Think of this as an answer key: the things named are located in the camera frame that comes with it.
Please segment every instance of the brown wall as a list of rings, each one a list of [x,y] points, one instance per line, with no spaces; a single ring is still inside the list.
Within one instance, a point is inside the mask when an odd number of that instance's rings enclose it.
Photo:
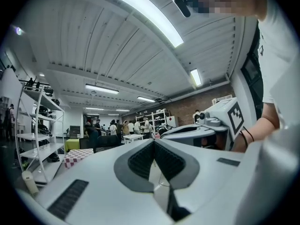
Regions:
[[[151,114],[151,112],[154,112],[158,109],[167,109],[170,110],[170,113],[172,116],[175,116],[178,118],[178,124],[179,126],[192,124],[193,122],[193,114],[195,113],[195,110],[198,109],[200,111],[203,111],[210,106],[212,106],[212,100],[214,98],[220,98],[226,95],[232,95],[235,97],[233,88],[230,84],[224,85],[222,87],[218,87],[203,93],[199,93],[187,98],[184,98],[182,100],[178,100],[175,102],[167,103],[164,105],[160,105],[157,107],[153,107],[150,109],[146,109],[148,111],[148,114]],[[139,114],[133,113],[127,116],[122,117],[122,121],[125,120],[134,120],[135,116],[140,116]]]

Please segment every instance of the ceiling light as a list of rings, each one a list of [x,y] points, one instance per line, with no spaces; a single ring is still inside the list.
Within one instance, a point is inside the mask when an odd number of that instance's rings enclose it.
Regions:
[[[169,39],[174,47],[183,44],[183,40],[172,23],[149,0],[122,0],[147,17]]]
[[[195,83],[196,83],[196,86],[201,85],[202,83],[201,83],[201,79],[200,79],[198,70],[197,70],[197,69],[192,70],[192,71],[191,71],[191,74],[192,74],[193,79],[194,79],[194,81],[195,81]]]
[[[86,89],[97,90],[97,91],[101,91],[101,92],[109,92],[109,93],[113,93],[113,94],[118,94],[119,93],[119,91],[117,91],[117,90],[102,88],[102,87],[98,87],[98,86],[91,85],[91,84],[86,84],[85,88]]]
[[[148,99],[148,98],[145,98],[145,97],[138,97],[137,99],[144,100],[144,101],[147,101],[147,102],[152,102],[152,103],[155,103],[155,101],[154,101],[154,100],[152,100],[152,99]]]
[[[15,32],[18,35],[22,35],[22,33],[23,33],[22,29],[20,29],[19,27],[15,28]]]
[[[91,109],[91,110],[104,110],[103,108],[94,108],[94,107],[86,107],[85,109]]]

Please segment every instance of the red and white checkered tablecloth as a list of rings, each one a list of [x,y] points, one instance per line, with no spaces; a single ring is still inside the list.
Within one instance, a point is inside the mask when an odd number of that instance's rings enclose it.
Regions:
[[[93,153],[93,149],[70,150],[64,158],[65,167],[70,168]]]

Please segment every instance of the white ceiling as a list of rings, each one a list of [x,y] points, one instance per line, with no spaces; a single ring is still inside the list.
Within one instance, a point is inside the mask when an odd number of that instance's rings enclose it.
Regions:
[[[148,104],[138,96],[175,98],[202,88],[190,77],[194,68],[204,86],[225,81],[240,52],[245,18],[185,18],[172,0],[151,1],[183,38],[177,48],[120,0],[32,0],[15,23],[26,32],[37,71],[70,106],[134,110]],[[120,93],[93,97],[84,86],[96,81]]]

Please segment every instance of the green table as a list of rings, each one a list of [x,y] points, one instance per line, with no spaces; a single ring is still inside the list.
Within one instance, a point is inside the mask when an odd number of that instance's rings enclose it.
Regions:
[[[68,139],[65,142],[65,151],[69,151],[71,149],[80,149],[79,139]]]

